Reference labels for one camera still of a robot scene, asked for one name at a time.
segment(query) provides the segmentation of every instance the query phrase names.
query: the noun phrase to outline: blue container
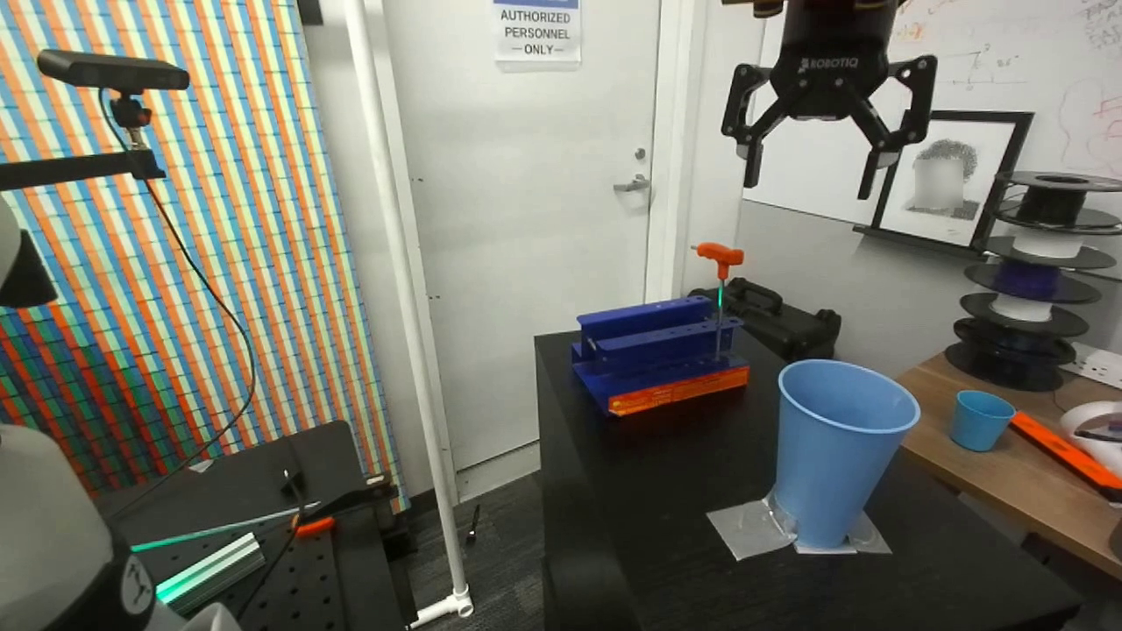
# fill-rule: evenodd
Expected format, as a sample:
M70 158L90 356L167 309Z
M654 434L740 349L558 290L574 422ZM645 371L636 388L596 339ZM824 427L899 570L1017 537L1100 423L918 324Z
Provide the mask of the blue container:
M850 360L780 371L780 474L773 502L807 546L843 546L910 427L914 395Z
M968 453L989 453L1011 427L1015 405L981 388L960 388L949 439Z

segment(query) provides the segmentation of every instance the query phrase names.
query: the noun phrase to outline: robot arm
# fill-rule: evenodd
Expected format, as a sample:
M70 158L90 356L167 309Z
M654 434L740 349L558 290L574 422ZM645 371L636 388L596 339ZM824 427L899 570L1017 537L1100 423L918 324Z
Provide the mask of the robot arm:
M745 191L758 187L764 142L788 120L852 120L871 142L861 196L873 191L873 173L903 158L905 145L925 138L938 88L938 58L886 65L886 40L905 0L794 0L787 11L783 54L775 68L740 65L732 69L723 134L745 158ZM754 0L758 17L775 17L783 0ZM899 131L878 117L871 96L886 81L913 90ZM748 123L748 107L760 83L775 88L773 110Z

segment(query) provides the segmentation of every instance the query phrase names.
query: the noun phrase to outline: white pole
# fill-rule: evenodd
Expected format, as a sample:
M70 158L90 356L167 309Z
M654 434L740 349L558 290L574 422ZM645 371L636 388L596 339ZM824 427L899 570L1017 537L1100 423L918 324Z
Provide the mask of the white pole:
M442 378L439 378L439 360L435 360L435 335L433 335L433 312L428 312L413 191L408 187L411 178L400 178L404 187L392 183L392 142L400 142L392 134L400 134L400 125L395 131L384 125L385 120L400 120L395 113L385 113L395 107L395 88L392 88L392 79L391 81L384 79L384 88L391 90L384 103L378 81L376 81L366 0L345 0L345 21L349 21L354 73L358 73L361 120L366 120L368 150L372 150L372 166L376 166L372 191L376 191L378 217L384 217L385 244L391 244L395 300L404 309L404 335L408 335L411 376L413 376L413 388L416 388L426 455L428 455L428 470L433 470L433 490L435 490L435 510L439 510L442 539L446 539L446 556L450 556L450 575L453 575L453 594L442 602L433 602L416 613L413 628L420 628L420 626L450 617L450 613L469 617L475 602L469 602L469 585L463 575L463 550L458 550L458 534L456 534L456 515L453 515L456 474L453 474L453 453L442 443L446 399L442 399Z

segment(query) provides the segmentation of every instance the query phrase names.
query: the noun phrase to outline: door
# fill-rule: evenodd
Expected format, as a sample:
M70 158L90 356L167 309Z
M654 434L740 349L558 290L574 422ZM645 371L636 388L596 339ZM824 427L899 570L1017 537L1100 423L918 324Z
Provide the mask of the door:
M530 5L572 5L579 59L502 65L499 11ZM463 470L538 443L538 335L643 301L660 5L391 0L385 17Z

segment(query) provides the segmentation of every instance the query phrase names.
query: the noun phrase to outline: portrait photo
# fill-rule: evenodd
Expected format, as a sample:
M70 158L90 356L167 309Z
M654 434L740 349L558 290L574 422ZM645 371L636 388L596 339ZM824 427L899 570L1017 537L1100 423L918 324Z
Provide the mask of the portrait photo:
M1031 113L933 113L921 145L886 173L878 233L981 248Z

